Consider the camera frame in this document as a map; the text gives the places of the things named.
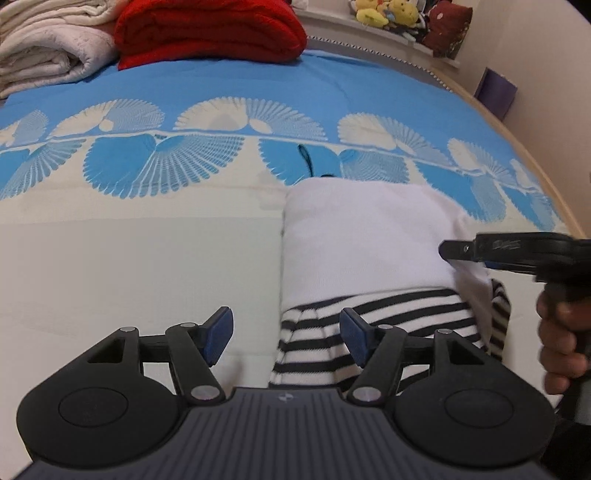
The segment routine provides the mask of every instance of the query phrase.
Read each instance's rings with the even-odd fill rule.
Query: hand
[[[575,353],[577,340],[573,333],[591,330],[591,300],[559,303],[551,315],[548,297],[543,292],[538,298],[537,312],[541,321],[538,335],[544,345],[540,363],[546,370],[544,389],[549,394],[564,393],[570,380],[583,375],[589,361],[582,353]]]

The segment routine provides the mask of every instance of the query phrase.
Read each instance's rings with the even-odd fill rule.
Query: dark red pillow
[[[466,35],[472,21],[473,9],[441,0],[428,13],[429,33],[423,45],[433,50],[436,57],[445,57]]]

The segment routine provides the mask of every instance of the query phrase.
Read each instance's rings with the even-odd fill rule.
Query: striped cloth
[[[288,310],[281,319],[269,387],[338,387],[343,392],[351,387],[361,369],[340,336],[339,314],[345,307],[371,325],[396,325],[413,336],[432,338],[439,328],[452,329],[502,360],[511,304],[499,281],[492,280],[492,288],[492,337],[486,342],[470,306],[449,288],[341,297]],[[399,391],[427,375],[427,365],[406,367]]]

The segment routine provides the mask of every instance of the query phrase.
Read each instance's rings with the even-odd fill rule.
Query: white blanket
[[[129,0],[13,0],[0,9],[0,41],[40,21],[102,25],[119,17]]]
[[[40,22],[33,27],[14,32],[0,44],[0,98],[29,88],[77,82],[117,57],[105,26]]]
[[[465,211],[431,187],[312,178],[284,211],[281,310],[384,291],[451,288],[490,338],[491,281],[479,264],[439,256],[446,239],[470,239]]]

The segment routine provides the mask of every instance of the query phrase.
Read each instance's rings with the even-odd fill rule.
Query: folded blanket
[[[0,9],[0,41],[20,29],[52,24],[102,25],[112,22],[129,0],[14,0]]]
[[[466,239],[468,216],[431,187],[312,178],[284,211],[281,311],[339,297],[449,288],[470,302],[490,338],[491,280],[483,266],[439,256]]]
[[[284,0],[132,0],[115,27],[119,68],[162,60],[296,59],[306,33]]]
[[[34,87],[77,82],[114,61],[112,26],[42,21],[9,35],[0,44],[0,98]]]
[[[430,187],[308,179],[284,210],[281,339],[270,386],[350,388],[361,369],[340,336],[353,308],[372,325],[414,336],[453,329],[502,359],[511,305],[477,264],[439,257],[444,239],[470,238],[467,216]],[[405,369],[400,389],[428,374]]]

